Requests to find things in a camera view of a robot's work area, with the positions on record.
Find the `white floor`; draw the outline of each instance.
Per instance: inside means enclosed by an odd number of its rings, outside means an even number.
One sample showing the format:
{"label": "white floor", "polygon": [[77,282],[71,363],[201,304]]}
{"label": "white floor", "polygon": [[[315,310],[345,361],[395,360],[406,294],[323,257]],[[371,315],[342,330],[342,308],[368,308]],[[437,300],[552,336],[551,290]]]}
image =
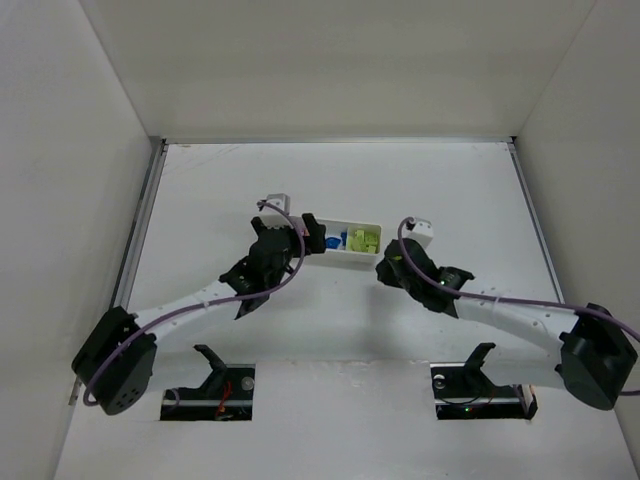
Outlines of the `white floor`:
{"label": "white floor", "polygon": [[[381,224],[385,245],[405,216],[428,218],[437,264],[554,298],[506,144],[174,145],[130,311],[227,271],[255,239],[255,201],[276,192],[295,214]],[[78,406],[57,478],[636,478],[615,414],[563,391],[539,389],[530,423],[438,422],[427,361],[527,346],[432,314],[372,270],[311,263],[198,336],[227,362],[257,362],[253,421],[160,423],[159,394],[113,418]]]}

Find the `purple cable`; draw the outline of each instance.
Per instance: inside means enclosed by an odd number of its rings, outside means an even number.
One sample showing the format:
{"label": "purple cable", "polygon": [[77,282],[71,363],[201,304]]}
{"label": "purple cable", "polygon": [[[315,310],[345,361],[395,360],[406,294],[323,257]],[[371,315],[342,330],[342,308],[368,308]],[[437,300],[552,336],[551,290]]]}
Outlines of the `purple cable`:
{"label": "purple cable", "polygon": [[[409,256],[409,252],[407,251],[407,247],[404,244],[404,237],[402,236],[402,230],[405,226],[415,224],[415,219],[413,217],[407,217],[398,226],[398,243],[400,244],[400,251],[402,252],[402,256],[404,261],[409,265],[411,270],[413,270],[421,279],[427,282],[434,288],[441,290],[450,295],[456,295],[460,297],[473,298],[476,300],[486,300],[487,302],[500,302],[500,303],[511,303],[515,305],[533,305],[536,307],[551,307],[551,308],[560,308],[564,310],[572,310],[576,313],[584,313],[588,315],[592,315],[597,317],[605,322],[609,322],[614,324],[623,332],[629,334],[631,338],[633,338],[636,342],[640,342],[640,333],[635,331],[630,326],[621,322],[617,318],[612,317],[611,315],[607,315],[606,313],[599,312],[597,310],[592,310],[591,308],[583,307],[581,305],[570,305],[567,303],[558,303],[558,302],[548,302],[545,300],[530,300],[526,298],[513,298],[513,297],[494,297],[492,295],[482,295],[479,293],[469,293],[469,292],[460,292],[453,288],[446,287],[436,282],[435,280],[429,278],[420,268],[415,264],[411,257]],[[620,392],[620,396],[623,397],[634,397],[640,395],[640,390],[630,390],[627,392]]]}
{"label": "purple cable", "polygon": [[120,345],[118,345],[118,347],[113,352],[111,352],[111,354],[104,360],[104,362],[102,362],[102,365],[98,367],[98,369],[96,370],[96,373],[94,373],[93,377],[91,377],[91,380],[89,380],[89,383],[87,384],[87,388],[84,391],[84,395],[82,396],[82,401],[86,406],[95,407],[96,405],[98,405],[98,402],[95,400],[91,400],[89,396],[91,395],[91,392],[96,386],[98,379],[107,370],[107,368],[109,368],[109,365],[111,365],[113,361],[116,358],[118,358],[122,354],[122,352],[124,352],[129,347],[129,345],[131,345],[136,339],[144,335],[146,332],[148,332],[152,328],[160,325],[163,322],[166,322],[167,320],[177,317],[178,315],[183,315],[185,313],[193,312],[195,310],[201,310],[205,308],[205,306],[208,308],[208,307],[214,307],[216,305],[222,305],[223,303],[243,302],[245,300],[254,300],[256,298],[266,297],[284,288],[285,285],[287,285],[291,280],[293,280],[293,277],[295,277],[300,271],[300,267],[302,267],[302,262],[304,260],[305,246],[304,246],[304,237],[302,236],[302,232],[300,232],[300,230],[296,226],[293,219],[284,210],[274,205],[271,205],[266,201],[260,201],[258,202],[257,205],[258,207],[270,208],[271,210],[275,210],[280,215],[282,215],[285,218],[285,220],[289,223],[289,225],[291,225],[291,227],[293,228],[293,231],[296,232],[296,235],[298,236],[298,240],[300,241],[300,258],[298,259],[298,263],[296,267],[291,272],[291,275],[289,275],[280,285],[276,285],[275,287],[265,290],[264,292],[251,293],[248,295],[239,295],[235,297],[220,298],[217,300],[212,300],[206,304],[194,303],[193,305],[187,305],[186,307],[178,308],[177,310],[174,310],[172,312],[165,313],[164,315],[161,315],[160,317],[156,318],[152,322],[149,322],[140,330],[137,330],[133,335],[131,335],[130,337],[127,337],[127,339],[124,342],[122,342]]}

